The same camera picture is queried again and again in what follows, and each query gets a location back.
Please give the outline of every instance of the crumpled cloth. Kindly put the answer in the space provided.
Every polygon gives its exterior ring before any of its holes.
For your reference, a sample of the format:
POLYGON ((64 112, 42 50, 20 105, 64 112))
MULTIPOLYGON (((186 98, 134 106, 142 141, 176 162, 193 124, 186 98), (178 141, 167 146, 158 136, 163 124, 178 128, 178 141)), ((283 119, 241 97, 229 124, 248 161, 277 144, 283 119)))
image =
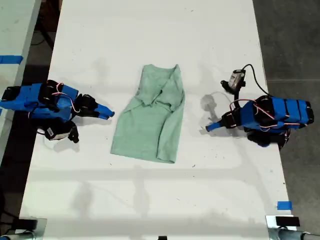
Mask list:
POLYGON ((118 119, 111 153, 153 162, 176 162, 184 114, 181 71, 143 67, 139 89, 118 119))

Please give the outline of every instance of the gray floor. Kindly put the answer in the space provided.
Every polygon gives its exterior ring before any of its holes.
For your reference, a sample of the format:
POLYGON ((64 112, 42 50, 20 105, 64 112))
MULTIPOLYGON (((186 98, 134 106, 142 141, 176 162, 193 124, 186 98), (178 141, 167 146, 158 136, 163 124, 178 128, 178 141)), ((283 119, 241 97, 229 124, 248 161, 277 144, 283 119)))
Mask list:
MULTIPOLYGON (((293 132, 280 154, 293 214, 301 229, 320 234, 320 0, 253 2, 269 92, 308 100, 314 110, 315 122, 293 132)), ((32 42, 39 41, 35 33, 32 42)), ((32 46, 27 61, 49 65, 49 46, 32 46)))

